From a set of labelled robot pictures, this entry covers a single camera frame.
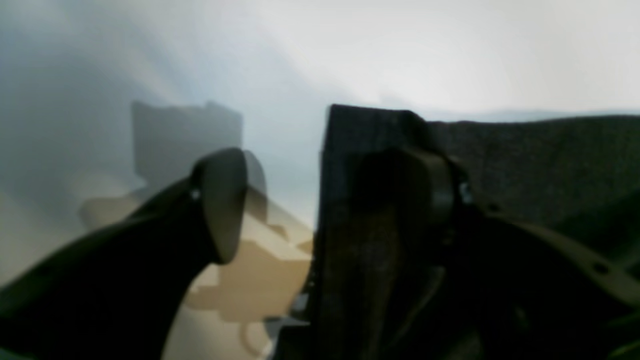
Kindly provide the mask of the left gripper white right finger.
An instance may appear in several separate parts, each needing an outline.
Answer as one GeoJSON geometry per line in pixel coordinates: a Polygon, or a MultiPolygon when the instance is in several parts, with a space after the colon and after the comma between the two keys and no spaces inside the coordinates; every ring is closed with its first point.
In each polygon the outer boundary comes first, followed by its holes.
{"type": "Polygon", "coordinates": [[[358,199],[390,210],[401,246],[445,272],[433,305],[460,305],[487,360],[637,360],[639,280],[578,240],[481,203],[445,155],[366,155],[358,199]]]}

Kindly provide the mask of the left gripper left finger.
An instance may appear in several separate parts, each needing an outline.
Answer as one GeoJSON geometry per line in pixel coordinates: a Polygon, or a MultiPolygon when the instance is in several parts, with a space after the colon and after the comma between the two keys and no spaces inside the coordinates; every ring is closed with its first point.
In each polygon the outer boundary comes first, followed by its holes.
{"type": "Polygon", "coordinates": [[[246,153],[201,158],[125,219],[55,251],[1,289],[1,358],[159,360],[192,281],[236,256],[246,153]]]}

